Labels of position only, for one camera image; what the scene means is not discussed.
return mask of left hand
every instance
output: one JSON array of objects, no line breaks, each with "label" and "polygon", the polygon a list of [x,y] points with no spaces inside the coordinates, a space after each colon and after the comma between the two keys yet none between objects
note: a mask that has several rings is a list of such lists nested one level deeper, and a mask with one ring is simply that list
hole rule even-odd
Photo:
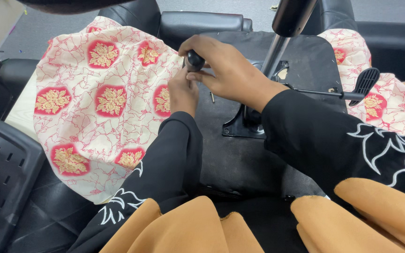
[{"label": "left hand", "polygon": [[183,67],[168,82],[170,92],[170,110],[186,112],[195,117],[199,101],[199,89],[195,81],[187,80],[187,67]]}]

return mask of hand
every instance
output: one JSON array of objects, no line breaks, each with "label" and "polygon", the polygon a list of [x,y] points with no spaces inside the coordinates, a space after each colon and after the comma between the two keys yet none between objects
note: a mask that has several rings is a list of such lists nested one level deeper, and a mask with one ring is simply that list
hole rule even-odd
[{"label": "hand", "polygon": [[186,112],[195,117],[196,107],[198,107],[199,89],[195,81],[186,79],[187,67],[183,67],[168,82],[170,92],[170,111]]},{"label": "hand", "polygon": [[187,79],[202,82],[217,96],[262,112],[276,94],[288,89],[265,77],[232,45],[194,35],[182,43],[179,55],[185,56],[191,49],[206,60],[215,76],[205,71],[190,72]]}]

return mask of black sleeve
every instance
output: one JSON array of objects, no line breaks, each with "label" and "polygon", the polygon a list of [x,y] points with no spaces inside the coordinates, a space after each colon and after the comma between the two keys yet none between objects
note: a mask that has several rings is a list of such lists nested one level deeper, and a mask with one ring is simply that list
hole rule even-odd
[{"label": "black sleeve", "polygon": [[166,213],[193,197],[201,172],[202,141],[188,113],[175,112],[163,121],[142,161],[69,252],[99,252],[147,198],[154,199]]},{"label": "black sleeve", "polygon": [[265,148],[310,176],[330,197],[349,177],[405,193],[405,137],[285,90],[262,111]]}]

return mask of floral fabric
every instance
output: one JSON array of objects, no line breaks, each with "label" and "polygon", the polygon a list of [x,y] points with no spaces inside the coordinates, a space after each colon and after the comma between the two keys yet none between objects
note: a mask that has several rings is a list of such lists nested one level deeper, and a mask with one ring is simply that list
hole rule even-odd
[{"label": "floral fabric", "polygon": [[[359,74],[371,67],[371,54],[365,40],[358,32],[347,29],[327,30],[318,35],[325,38],[334,49],[344,91],[352,91]],[[405,135],[405,82],[394,74],[381,73],[378,82],[359,104],[348,113],[364,122],[385,130]]]},{"label": "floral fabric", "polygon": [[170,116],[167,83],[182,58],[154,36],[104,17],[48,44],[36,69],[34,128],[59,179],[100,204]]}]

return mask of black garment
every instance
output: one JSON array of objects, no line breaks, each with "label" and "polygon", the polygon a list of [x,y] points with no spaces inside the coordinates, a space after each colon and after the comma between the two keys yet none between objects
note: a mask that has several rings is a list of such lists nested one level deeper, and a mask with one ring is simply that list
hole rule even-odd
[{"label": "black garment", "polygon": [[[334,187],[363,177],[405,192],[405,137],[363,123],[293,90],[262,112],[265,148],[312,177],[339,204]],[[175,112],[115,197],[82,231],[70,251],[98,252],[147,198],[162,213],[193,198],[201,170],[202,136],[193,118]],[[265,252],[306,252],[289,204],[279,198],[215,203],[220,216],[238,211]]]}]

